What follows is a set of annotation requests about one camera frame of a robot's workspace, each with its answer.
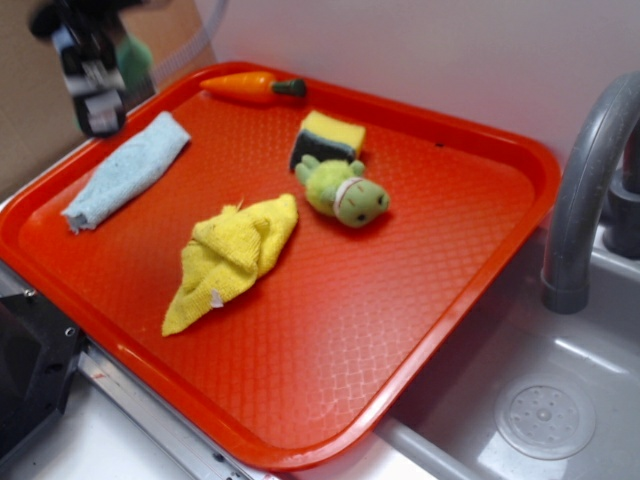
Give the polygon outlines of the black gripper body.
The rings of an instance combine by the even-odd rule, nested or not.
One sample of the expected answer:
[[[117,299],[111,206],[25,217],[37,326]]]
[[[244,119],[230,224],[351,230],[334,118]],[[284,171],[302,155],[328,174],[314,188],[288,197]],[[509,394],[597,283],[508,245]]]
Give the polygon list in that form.
[[[137,0],[41,1],[29,16],[28,29],[35,38],[47,39],[62,25],[84,27],[144,4]]]

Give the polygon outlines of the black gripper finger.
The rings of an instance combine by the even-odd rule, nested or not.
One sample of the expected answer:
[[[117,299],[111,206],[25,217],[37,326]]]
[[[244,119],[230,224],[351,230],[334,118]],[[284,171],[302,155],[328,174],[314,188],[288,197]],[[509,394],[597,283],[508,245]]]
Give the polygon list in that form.
[[[81,131],[93,138],[118,133],[126,120],[125,83],[111,40],[100,31],[63,24],[52,34],[52,42]]]

